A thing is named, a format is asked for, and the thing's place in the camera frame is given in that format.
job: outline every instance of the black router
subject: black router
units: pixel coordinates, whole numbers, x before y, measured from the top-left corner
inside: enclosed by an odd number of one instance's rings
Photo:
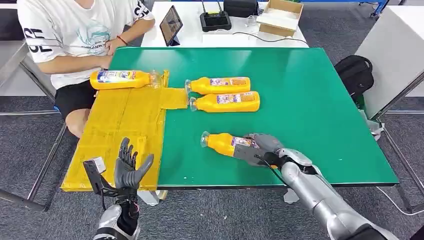
[[[220,2],[216,1],[219,6],[219,12],[207,12],[205,4],[201,0],[203,5],[203,13],[200,14],[200,24],[203,32],[215,31],[218,29],[230,30],[231,20],[226,11],[221,8]]]

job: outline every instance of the bottle label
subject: bottle label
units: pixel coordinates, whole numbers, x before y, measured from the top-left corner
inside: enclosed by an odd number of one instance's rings
[[[100,71],[97,75],[99,83],[132,82],[135,78],[135,71]]]
[[[218,104],[230,104],[254,101],[255,96],[252,92],[238,93],[238,94],[220,94],[216,96]]]
[[[237,144],[248,146],[251,148],[257,148],[257,149],[259,148],[256,142],[251,139],[233,136],[231,140],[231,146],[235,147]]]
[[[232,77],[232,78],[211,78],[211,86],[229,86],[229,85],[244,85],[246,79],[244,77]]]

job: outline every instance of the white cable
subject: white cable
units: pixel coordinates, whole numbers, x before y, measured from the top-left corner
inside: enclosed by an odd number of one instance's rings
[[[406,216],[414,216],[414,215],[417,215],[417,214],[420,214],[420,213],[424,213],[424,210],[417,211],[417,212],[414,212],[414,213],[406,213],[406,212],[402,211],[402,209],[400,209],[398,207],[398,205],[396,205],[396,203],[389,197],[389,195],[387,193],[385,193],[379,186],[376,186],[376,188],[378,190],[380,190],[380,192],[382,192],[390,200],[390,202],[397,208],[397,210],[399,210],[399,212],[401,212],[402,214],[404,214]]]

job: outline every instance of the bottle cap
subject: bottle cap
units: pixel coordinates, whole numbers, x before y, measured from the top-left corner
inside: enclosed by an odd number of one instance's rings
[[[196,106],[196,98],[194,96],[190,97],[190,100],[188,100],[188,104],[190,105],[190,110],[192,112],[198,109],[198,107]]]
[[[207,132],[207,131],[204,131],[201,134],[200,145],[201,145],[202,148],[205,148],[205,147],[208,146],[209,135],[211,135],[211,134],[209,134],[209,132]]]
[[[152,70],[149,74],[149,77],[150,77],[150,84],[153,86],[153,88],[156,89],[161,86],[161,82],[160,82],[161,75],[157,71]]]
[[[190,80],[185,80],[185,83],[184,83],[184,89],[185,89],[185,92],[187,93],[187,94],[189,94],[189,93],[191,93],[192,92],[192,85],[191,85],[191,83],[192,83],[192,81],[190,81]]]

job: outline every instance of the orange bottle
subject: orange bottle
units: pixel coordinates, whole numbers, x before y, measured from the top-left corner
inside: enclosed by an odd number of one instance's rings
[[[196,92],[206,94],[243,93],[251,90],[251,80],[245,76],[208,78],[201,77],[197,80],[185,81],[187,93]]]
[[[189,100],[191,111],[203,110],[208,113],[256,112],[260,104],[259,93],[256,91],[211,93],[198,99],[191,97]]]
[[[214,149],[217,153],[233,157],[236,145],[245,145],[252,148],[258,148],[254,140],[232,136],[228,133],[210,134],[204,131],[200,138],[200,145]]]
[[[90,83],[94,89],[123,89],[141,88],[147,84],[158,84],[157,74],[132,70],[132,71],[95,71],[90,76]]]

